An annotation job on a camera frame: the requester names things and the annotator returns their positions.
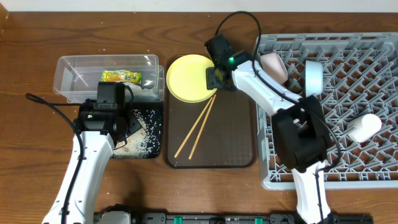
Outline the pile of rice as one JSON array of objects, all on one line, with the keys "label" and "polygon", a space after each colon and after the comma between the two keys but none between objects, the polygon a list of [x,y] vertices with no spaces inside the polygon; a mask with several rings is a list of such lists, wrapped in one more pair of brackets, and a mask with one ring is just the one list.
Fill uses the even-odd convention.
[{"label": "pile of rice", "polygon": [[160,153],[162,141],[162,110],[133,110],[141,128],[118,142],[113,159],[153,159]]}]

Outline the light blue bowl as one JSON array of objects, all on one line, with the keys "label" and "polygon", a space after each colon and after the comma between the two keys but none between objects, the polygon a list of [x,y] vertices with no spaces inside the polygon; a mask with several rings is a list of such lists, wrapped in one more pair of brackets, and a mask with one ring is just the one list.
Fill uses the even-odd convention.
[{"label": "light blue bowl", "polygon": [[305,61],[305,96],[320,95],[323,91],[323,66],[320,62]]}]

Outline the white rice bowl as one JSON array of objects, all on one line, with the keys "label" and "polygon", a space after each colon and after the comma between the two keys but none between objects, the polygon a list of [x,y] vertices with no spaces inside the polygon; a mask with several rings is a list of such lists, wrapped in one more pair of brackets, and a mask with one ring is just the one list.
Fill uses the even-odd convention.
[{"label": "white rice bowl", "polygon": [[276,82],[283,85],[288,80],[287,69],[277,53],[261,55],[260,61],[263,70]]}]

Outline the yellow plate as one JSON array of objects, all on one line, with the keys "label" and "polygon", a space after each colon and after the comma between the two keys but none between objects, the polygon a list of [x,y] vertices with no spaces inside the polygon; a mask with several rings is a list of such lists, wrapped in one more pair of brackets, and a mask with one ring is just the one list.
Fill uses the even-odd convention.
[{"label": "yellow plate", "polygon": [[206,86],[206,69],[213,66],[213,62],[202,55],[179,57],[167,70],[166,83],[169,92],[187,103],[207,100],[217,91],[216,88],[208,90]]}]

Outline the green snack wrapper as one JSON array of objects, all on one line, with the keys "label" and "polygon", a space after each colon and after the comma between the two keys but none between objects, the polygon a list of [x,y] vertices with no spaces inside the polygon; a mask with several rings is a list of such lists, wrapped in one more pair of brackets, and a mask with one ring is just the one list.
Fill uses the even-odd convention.
[{"label": "green snack wrapper", "polygon": [[142,75],[140,72],[132,72],[129,70],[105,70],[102,72],[101,76],[102,82],[131,82],[140,84],[141,80]]}]

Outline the white napkin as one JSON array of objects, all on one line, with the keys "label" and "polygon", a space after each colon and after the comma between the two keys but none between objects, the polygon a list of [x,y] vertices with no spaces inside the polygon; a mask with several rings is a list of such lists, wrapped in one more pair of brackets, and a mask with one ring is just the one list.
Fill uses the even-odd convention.
[{"label": "white napkin", "polygon": [[139,98],[142,100],[144,99],[152,100],[153,98],[157,97],[157,95],[152,90],[142,88],[141,86],[136,85],[135,83],[126,82],[125,85],[130,87],[135,98]]}]

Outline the white cup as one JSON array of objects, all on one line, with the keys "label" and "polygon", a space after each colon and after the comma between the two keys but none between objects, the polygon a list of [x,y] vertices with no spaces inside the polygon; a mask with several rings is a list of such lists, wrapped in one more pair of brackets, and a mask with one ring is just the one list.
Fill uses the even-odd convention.
[{"label": "white cup", "polygon": [[365,142],[374,136],[381,127],[382,121],[378,116],[365,114],[348,123],[347,128],[352,129],[348,136],[355,142]]}]

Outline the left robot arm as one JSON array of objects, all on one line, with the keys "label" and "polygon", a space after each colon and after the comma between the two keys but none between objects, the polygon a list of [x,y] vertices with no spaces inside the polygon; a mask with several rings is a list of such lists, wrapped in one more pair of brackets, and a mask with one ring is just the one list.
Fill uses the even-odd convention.
[{"label": "left robot arm", "polygon": [[75,133],[67,171],[43,223],[93,223],[105,167],[117,143],[141,127],[130,103],[83,103],[71,123]]}]

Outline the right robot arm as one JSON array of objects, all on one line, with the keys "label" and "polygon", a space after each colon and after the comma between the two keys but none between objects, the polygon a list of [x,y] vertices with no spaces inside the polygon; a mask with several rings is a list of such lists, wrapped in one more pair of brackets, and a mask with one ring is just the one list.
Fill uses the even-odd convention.
[{"label": "right robot arm", "polygon": [[241,90],[270,116],[275,152],[294,177],[298,215],[305,223],[325,223],[331,210],[323,175],[331,168],[326,157],[335,136],[320,102],[286,89],[243,50],[208,55],[214,63],[208,87]]}]

